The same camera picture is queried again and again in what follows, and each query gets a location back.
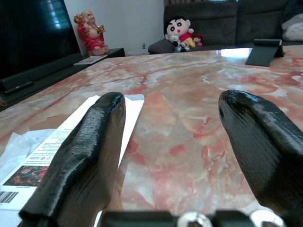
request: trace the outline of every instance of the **marble table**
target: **marble table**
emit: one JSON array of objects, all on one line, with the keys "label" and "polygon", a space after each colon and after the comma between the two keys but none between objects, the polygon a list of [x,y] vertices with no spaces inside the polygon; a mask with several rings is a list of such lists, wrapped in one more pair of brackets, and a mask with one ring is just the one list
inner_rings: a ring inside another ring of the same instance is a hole
[{"label": "marble table", "polygon": [[245,65],[250,49],[111,58],[0,112],[0,154],[12,132],[58,127],[88,97],[144,94],[110,210],[249,213],[260,205],[218,114],[227,89],[262,96],[303,129],[303,46],[270,67]]}]

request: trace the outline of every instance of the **paper sheet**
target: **paper sheet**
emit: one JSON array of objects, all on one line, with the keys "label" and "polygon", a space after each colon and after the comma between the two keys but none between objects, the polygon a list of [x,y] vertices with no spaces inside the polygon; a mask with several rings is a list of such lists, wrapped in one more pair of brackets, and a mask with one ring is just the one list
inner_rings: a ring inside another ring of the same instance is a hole
[{"label": "paper sheet", "polygon": [[[25,161],[4,178],[0,184],[0,227],[15,227],[15,223],[20,222],[18,211],[25,205],[26,201],[35,191],[57,149],[72,129],[80,122],[89,107],[98,99],[99,96],[87,99],[58,129],[42,142]],[[119,165],[143,103],[143,95],[125,96],[126,120]]]}]

